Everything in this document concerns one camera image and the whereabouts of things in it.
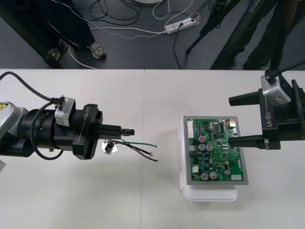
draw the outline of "power strip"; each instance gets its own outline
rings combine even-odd
[[[167,32],[167,34],[177,32],[181,23],[183,25],[180,27],[179,31],[195,25],[196,20],[192,19],[192,18],[187,18],[187,19],[184,19],[183,21],[176,22],[175,24],[167,25],[165,27],[165,31]]]

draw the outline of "green circuit board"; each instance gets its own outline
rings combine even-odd
[[[238,147],[230,148],[228,138],[237,137],[230,119],[188,119],[193,126],[189,139],[192,181],[244,181]]]

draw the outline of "white table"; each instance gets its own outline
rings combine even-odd
[[[86,103],[98,104],[105,123],[135,128],[136,136],[130,140],[158,145],[154,157],[160,161],[139,158],[124,147],[107,156],[100,150],[100,144],[91,161],[79,161],[72,153],[53,162],[36,155],[26,159],[1,157],[7,163],[0,173],[1,227],[303,228],[304,142],[283,142],[280,151],[245,148],[249,185],[238,187],[236,202],[189,202],[179,190],[180,119],[184,115],[238,116],[242,135],[260,134],[259,106],[230,107],[228,98],[258,90],[263,72],[20,70],[16,73],[47,96],[56,96],[53,87],[57,86],[61,94],[76,99],[79,109]],[[37,81],[40,75],[47,85]],[[305,85],[303,75],[284,74],[289,82],[296,79],[301,87]],[[1,100],[28,109],[44,103],[9,78],[0,83]],[[7,90],[5,85],[10,82],[16,85],[17,93]],[[133,90],[123,91],[130,87]],[[89,88],[90,93],[79,93],[84,88]]]

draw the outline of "black cable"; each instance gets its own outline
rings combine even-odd
[[[39,151],[39,149],[37,148],[37,146],[35,145],[35,142],[34,142],[34,128],[35,128],[35,123],[36,123],[36,120],[37,120],[39,114],[40,114],[44,109],[46,109],[48,106],[50,106],[50,105],[52,105],[52,104],[53,104],[53,103],[49,102],[49,103],[45,104],[44,106],[42,106],[42,108],[40,108],[40,109],[37,111],[37,113],[35,114],[35,116],[34,116],[34,118],[33,118],[33,120],[32,120],[32,124],[31,124],[31,126],[30,126],[30,143],[31,143],[31,145],[32,145],[32,147],[33,147],[33,149],[34,149],[34,151],[37,153],[38,156],[40,156],[41,158],[43,158],[43,159],[45,159],[45,160],[49,160],[49,161],[55,160],[55,159],[59,158],[59,157],[62,155],[63,150],[61,150],[60,153],[59,153],[57,156],[55,156],[55,157],[47,157],[47,156],[44,156],[44,155]]]
[[[275,74],[278,76],[278,75],[282,74],[283,72],[289,71],[289,70],[291,70],[293,68],[296,68],[296,67],[299,67],[303,64],[305,64],[305,61],[300,61],[300,62],[297,62],[297,63],[293,63],[293,64],[291,64],[291,65],[289,65],[285,68],[282,68],[282,69],[278,70],[277,72],[275,72]]]
[[[106,22],[106,23],[109,23],[109,24],[113,24],[113,25],[126,26],[126,25],[135,24],[135,23],[139,20],[139,18],[140,18],[141,8],[139,9],[139,11],[137,11],[135,8],[133,8],[133,7],[129,6],[129,5],[127,5],[126,2],[125,2],[124,0],[121,0],[121,2],[122,2],[126,7],[132,9],[133,11],[135,11],[135,15],[133,15],[132,17],[129,17],[129,18],[126,17],[126,18],[123,18],[123,19],[122,19],[122,18],[114,17],[114,16],[112,16],[112,15],[110,15],[110,14],[108,13],[108,12],[109,12],[109,8],[108,8],[108,5],[107,5],[106,0],[104,0],[105,6],[106,6],[106,11],[104,11],[103,7],[102,7],[101,4],[100,4],[100,1],[101,1],[101,0],[97,0],[97,1],[95,1],[95,2],[91,5],[90,10],[89,10],[89,14],[90,14],[90,16],[91,16],[92,18],[94,18],[94,20],[90,20],[90,21],[103,21],[103,22]],[[104,15],[103,15],[102,17],[99,17],[99,18],[94,17],[94,16],[92,15],[92,8],[94,7],[94,5],[95,5],[96,3],[99,4],[101,11],[104,13]],[[104,18],[104,17],[106,17],[106,16],[108,16],[108,17],[110,17],[110,18],[112,18],[112,19],[115,19],[115,20],[119,20],[119,21],[133,21],[133,22],[127,23],[127,24],[119,24],[119,23],[115,23],[115,22],[111,22],[111,21],[101,20],[102,18]]]
[[[183,23],[181,23],[181,24],[179,25],[179,28],[178,28],[178,30],[177,30],[177,32],[176,32],[175,40],[174,40],[174,42],[173,42],[173,54],[174,54],[174,56],[175,56],[175,60],[176,60],[176,63],[177,63],[177,65],[178,65],[179,69],[182,69],[182,68],[181,68],[181,65],[180,65],[180,63],[179,63],[179,60],[178,60],[176,51],[175,51],[175,46],[176,46],[176,42],[177,42],[178,32],[179,32],[179,29],[180,29],[181,26],[183,26]]]
[[[31,86],[29,86],[23,79],[21,79],[20,76],[18,76],[16,73],[13,72],[5,72],[0,76],[0,81],[6,76],[6,75],[12,75],[15,76],[17,78],[17,80],[20,81],[20,83],[23,84],[23,86],[25,86],[27,89],[29,89],[31,92],[33,92],[35,95],[39,96],[41,99],[47,100],[51,102],[51,98],[48,98],[42,94],[40,94],[39,92],[37,92],[35,89],[33,89]]]
[[[108,14],[108,6],[107,6],[107,3],[106,3],[106,0],[104,0],[104,2],[105,2],[105,6],[106,6],[106,12],[102,9],[102,5],[101,5],[101,3],[100,3],[100,1],[101,0],[97,0],[97,1],[95,1],[91,6],[90,6],[90,9],[89,9],[89,14],[90,14],[90,16],[92,17],[92,18],[94,18],[94,19],[102,19],[102,18],[104,18],[104,17],[106,17],[107,16],[107,14]],[[102,12],[104,13],[104,15],[103,16],[101,16],[101,17],[94,17],[93,15],[92,15],[92,12],[91,12],[91,10],[92,10],[92,8],[94,7],[94,5],[96,4],[96,3],[98,3],[99,4],[99,6],[100,6],[100,9],[102,10]]]

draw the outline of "gray floor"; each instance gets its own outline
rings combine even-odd
[[[195,3],[187,12],[196,9],[203,0],[195,0]],[[89,19],[90,5],[94,0],[74,0],[77,7],[82,8],[84,18]],[[133,15],[134,12],[126,8],[119,0],[108,1],[108,6],[123,15]],[[171,11],[182,11],[191,2],[191,0],[175,0],[171,2]],[[202,15],[199,25],[193,26],[179,32],[176,45],[178,58],[184,69],[209,69],[219,52],[223,48],[227,39],[237,25],[241,15],[247,8],[248,1],[242,0],[232,12],[225,18],[221,28],[210,32],[192,51],[185,57],[185,49],[198,37],[199,31],[205,25],[209,12]],[[156,10],[156,14],[167,12],[167,4],[162,3]],[[269,22],[273,12],[270,12],[259,24],[251,42],[247,45],[245,52],[239,54],[235,59],[235,66],[232,69],[242,69],[243,63],[248,55],[259,43],[266,25]],[[141,18],[152,16],[152,8],[143,8]],[[179,16],[173,20],[184,19],[185,16]],[[144,30],[163,31],[163,25],[167,20],[158,21],[152,19],[141,21],[132,25]],[[96,22],[99,27],[114,27],[105,22]],[[305,53],[305,23],[300,23],[289,36],[284,50],[284,57],[281,66],[300,61],[304,59]],[[149,33],[139,31],[114,31],[125,37],[135,35],[151,36]],[[47,64],[41,57],[2,19],[0,19],[0,68],[15,69],[44,69]],[[153,38],[138,37],[134,40],[122,39],[118,35],[111,35],[106,31],[93,31],[98,42],[100,42],[107,51],[106,60],[99,61],[92,57],[86,50],[76,50],[76,58],[86,64],[99,69],[178,69],[173,55],[173,41],[175,34],[162,34]],[[82,69],[84,67],[77,64],[67,52],[61,59],[61,64],[66,69]]]

